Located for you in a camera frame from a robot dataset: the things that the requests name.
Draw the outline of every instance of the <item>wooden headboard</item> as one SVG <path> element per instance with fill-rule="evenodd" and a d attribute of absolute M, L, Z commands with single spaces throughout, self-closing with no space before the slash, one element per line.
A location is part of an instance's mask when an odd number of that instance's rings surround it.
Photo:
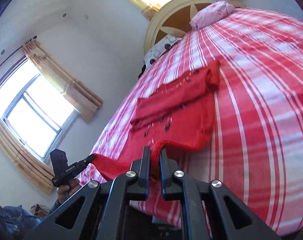
<path fill-rule="evenodd" d="M 167 34 L 182 37 L 191 31 L 190 20 L 198 11 L 216 1 L 229 2 L 236 8 L 244 6 L 237 0 L 172 0 L 151 19 L 145 38 L 145 53 Z"/>

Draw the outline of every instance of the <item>red knit fabric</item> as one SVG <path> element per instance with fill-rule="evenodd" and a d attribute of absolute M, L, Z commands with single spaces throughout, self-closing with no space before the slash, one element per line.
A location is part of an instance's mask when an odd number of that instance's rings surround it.
<path fill-rule="evenodd" d="M 171 159 L 200 151 L 210 140 L 214 121 L 213 91 L 219 84 L 219 61 L 184 72 L 161 85 L 149 98 L 139 98 L 125 146 L 117 160 L 96 154 L 93 164 L 106 180 L 128 171 L 151 147 L 151 175 L 159 174 L 159 154 L 166 147 Z"/>

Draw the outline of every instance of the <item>red striped bedsheet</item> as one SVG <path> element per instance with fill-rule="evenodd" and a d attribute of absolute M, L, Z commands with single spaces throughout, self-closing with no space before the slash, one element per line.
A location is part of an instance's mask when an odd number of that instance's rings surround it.
<path fill-rule="evenodd" d="M 221 62 L 212 141 L 184 156 L 181 169 L 202 181 L 219 179 L 280 235 L 303 226 L 303 22 L 270 11 L 237 9 L 188 33 L 138 80 L 105 127 L 92 153 L 117 159 L 139 97 L 184 71 Z M 90 165 L 81 174 L 104 182 Z M 139 210 L 180 225 L 179 202 L 162 200 L 151 181 Z"/>

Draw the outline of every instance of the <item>metal screw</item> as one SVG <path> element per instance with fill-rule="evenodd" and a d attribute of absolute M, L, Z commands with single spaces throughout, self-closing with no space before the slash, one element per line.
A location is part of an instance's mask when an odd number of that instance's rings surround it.
<path fill-rule="evenodd" d="M 126 176 L 127 176 L 128 178 L 135 177 L 135 176 L 136 176 L 136 172 L 135 172 L 135 171 L 127 171 L 127 172 L 126 172 Z"/>
<path fill-rule="evenodd" d="M 88 183 L 88 187 L 90 188 L 98 187 L 98 182 L 96 180 L 92 180 Z"/>
<path fill-rule="evenodd" d="M 214 180 L 212 182 L 213 187 L 221 187 L 222 183 L 219 180 Z"/>
<path fill-rule="evenodd" d="M 173 174 L 179 178 L 181 178 L 185 175 L 185 173 L 183 171 L 175 171 Z"/>

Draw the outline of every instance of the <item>hand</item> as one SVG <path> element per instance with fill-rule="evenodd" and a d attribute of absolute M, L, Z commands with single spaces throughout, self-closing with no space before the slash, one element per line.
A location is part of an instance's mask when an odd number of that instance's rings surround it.
<path fill-rule="evenodd" d="M 69 196 L 71 197 L 76 193 L 77 190 L 81 188 L 81 185 L 79 184 L 79 179 L 71 179 L 69 181 L 69 185 L 71 187 L 71 191 L 69 192 Z M 69 191 L 69 185 L 62 185 L 57 189 L 57 195 L 58 195 L 58 201 L 60 204 L 63 204 L 66 201 L 66 195 L 65 193 L 68 193 Z"/>

